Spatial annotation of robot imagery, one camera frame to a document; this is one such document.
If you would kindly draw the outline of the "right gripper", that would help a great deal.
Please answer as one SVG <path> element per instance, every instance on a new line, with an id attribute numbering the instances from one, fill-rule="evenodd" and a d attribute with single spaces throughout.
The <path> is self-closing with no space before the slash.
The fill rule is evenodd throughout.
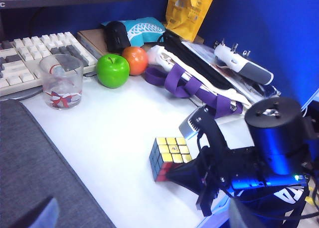
<path id="1" fill-rule="evenodd" d="M 166 178 L 197 194 L 196 205 L 205 217 L 212 214 L 212 202 L 219 191 L 228 194 L 261 186 L 261 169 L 253 148 L 230 149 L 206 106 L 190 113 L 178 128 L 185 140 L 206 135 L 208 145 L 199 145 L 197 158 L 170 170 Z"/>

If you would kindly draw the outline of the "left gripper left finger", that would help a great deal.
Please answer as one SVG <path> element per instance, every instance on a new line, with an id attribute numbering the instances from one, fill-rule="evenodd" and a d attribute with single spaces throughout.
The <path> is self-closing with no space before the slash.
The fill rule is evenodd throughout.
<path id="1" fill-rule="evenodd" d="M 59 218 L 60 208 L 55 197 L 47 197 L 24 214 L 10 228 L 54 228 Z"/>

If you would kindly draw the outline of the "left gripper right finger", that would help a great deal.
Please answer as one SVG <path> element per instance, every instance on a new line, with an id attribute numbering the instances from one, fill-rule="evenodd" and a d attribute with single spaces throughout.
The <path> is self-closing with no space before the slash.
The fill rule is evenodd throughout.
<path id="1" fill-rule="evenodd" d="M 231 228 L 252 228 L 254 223 L 249 209 L 236 198 L 230 200 L 229 220 Z"/>

